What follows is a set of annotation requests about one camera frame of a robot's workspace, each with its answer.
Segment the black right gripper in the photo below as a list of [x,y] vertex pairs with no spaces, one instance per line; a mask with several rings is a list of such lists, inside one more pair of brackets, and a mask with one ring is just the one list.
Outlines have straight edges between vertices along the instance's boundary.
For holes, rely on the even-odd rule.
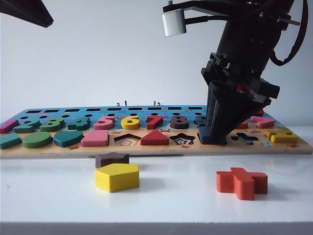
[[212,127],[213,139],[226,137],[279,94],[279,87],[257,70],[231,63],[224,55],[211,53],[201,73],[209,84],[206,124]]

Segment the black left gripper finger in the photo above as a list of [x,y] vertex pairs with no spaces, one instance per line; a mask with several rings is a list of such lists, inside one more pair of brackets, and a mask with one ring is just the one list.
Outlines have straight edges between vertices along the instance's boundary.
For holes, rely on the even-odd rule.
[[0,0],[0,12],[42,27],[54,22],[41,0]]

